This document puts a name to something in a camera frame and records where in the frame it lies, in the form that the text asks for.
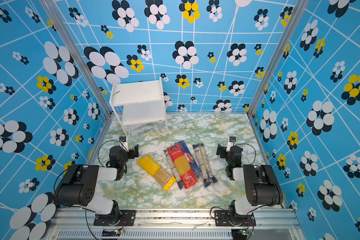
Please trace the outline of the red spaghetti bag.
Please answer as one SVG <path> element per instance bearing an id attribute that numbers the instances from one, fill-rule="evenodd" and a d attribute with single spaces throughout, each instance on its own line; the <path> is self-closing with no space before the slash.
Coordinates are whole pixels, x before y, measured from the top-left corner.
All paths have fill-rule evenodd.
<path id="1" fill-rule="evenodd" d="M 167 151 L 176 167 L 176 170 L 180 174 L 181 180 L 185 185 L 185 189 L 194 186 L 198 180 L 180 145 L 175 144 L 170 146 L 167 148 Z"/>

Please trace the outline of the yellow spaghetti bag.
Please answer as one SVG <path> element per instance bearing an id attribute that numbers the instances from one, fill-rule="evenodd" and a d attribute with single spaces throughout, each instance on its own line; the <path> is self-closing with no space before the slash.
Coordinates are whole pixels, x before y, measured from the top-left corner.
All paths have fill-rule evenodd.
<path id="1" fill-rule="evenodd" d="M 162 168 L 150 155 L 146 155 L 137 160 L 137 164 L 141 166 L 150 176 L 152 176 L 167 191 L 176 182 L 174 176 L 171 176 Z"/>

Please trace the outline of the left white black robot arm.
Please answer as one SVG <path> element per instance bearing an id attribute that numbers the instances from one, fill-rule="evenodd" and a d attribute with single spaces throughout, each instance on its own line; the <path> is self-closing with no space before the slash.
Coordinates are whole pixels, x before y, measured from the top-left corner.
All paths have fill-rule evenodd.
<path id="1" fill-rule="evenodd" d="M 127 173 L 127 162 L 139 156 L 139 145 L 126 150 L 122 145 L 110 149 L 110 160 L 105 167 L 99 165 L 73 165 L 66 169 L 63 179 L 54 186 L 55 201 L 65 207 L 81 207 L 98 218 L 121 218 L 119 205 L 96 193 L 97 182 L 121 180 Z"/>

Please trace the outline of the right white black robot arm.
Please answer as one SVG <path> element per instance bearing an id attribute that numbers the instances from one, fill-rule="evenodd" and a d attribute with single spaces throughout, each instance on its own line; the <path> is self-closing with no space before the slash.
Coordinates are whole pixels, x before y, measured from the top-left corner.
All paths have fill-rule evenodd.
<path id="1" fill-rule="evenodd" d="M 232 219 L 249 217 L 263 207 L 273 207 L 283 203 L 283 192 L 274 170 L 270 165 L 242 163 L 241 144 L 218 145 L 217 155 L 227 162 L 227 177 L 245 185 L 246 195 L 232 201 L 229 206 Z"/>

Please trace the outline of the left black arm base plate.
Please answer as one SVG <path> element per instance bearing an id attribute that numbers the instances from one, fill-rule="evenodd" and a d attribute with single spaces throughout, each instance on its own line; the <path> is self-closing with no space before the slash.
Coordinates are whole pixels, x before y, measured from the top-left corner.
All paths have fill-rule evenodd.
<path id="1" fill-rule="evenodd" d="M 133 226 L 136 218 L 136 210 L 119 210 L 109 215 L 95 215 L 94 226 Z"/>

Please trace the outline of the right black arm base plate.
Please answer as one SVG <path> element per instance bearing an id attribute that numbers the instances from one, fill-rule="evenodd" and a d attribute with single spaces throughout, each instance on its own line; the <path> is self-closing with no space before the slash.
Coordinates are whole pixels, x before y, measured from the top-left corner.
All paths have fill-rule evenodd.
<path id="1" fill-rule="evenodd" d="M 238 215 L 228 210 L 215 210 L 212 213 L 217 227 L 255 227 L 256 220 L 253 214 Z"/>

